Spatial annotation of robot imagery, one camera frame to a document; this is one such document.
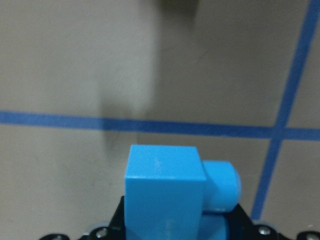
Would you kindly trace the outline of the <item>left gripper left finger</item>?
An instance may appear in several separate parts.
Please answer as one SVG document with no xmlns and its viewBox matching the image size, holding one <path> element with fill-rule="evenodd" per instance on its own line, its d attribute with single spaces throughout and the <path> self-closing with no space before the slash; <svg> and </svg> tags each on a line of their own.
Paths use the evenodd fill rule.
<svg viewBox="0 0 320 240">
<path fill-rule="evenodd" d="M 109 228 L 112 232 L 112 237 L 114 240 L 126 239 L 124 203 L 125 203 L 125 197 L 122 196 L 115 210 L 115 213 L 109 223 Z"/>
</svg>

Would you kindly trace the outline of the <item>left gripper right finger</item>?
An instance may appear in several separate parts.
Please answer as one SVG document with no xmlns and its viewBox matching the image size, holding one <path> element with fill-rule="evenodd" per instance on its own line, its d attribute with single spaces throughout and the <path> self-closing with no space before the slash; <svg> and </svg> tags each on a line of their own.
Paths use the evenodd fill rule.
<svg viewBox="0 0 320 240">
<path fill-rule="evenodd" d="M 224 214 L 227 222 L 228 240 L 252 240 L 253 222 L 240 204 Z"/>
</svg>

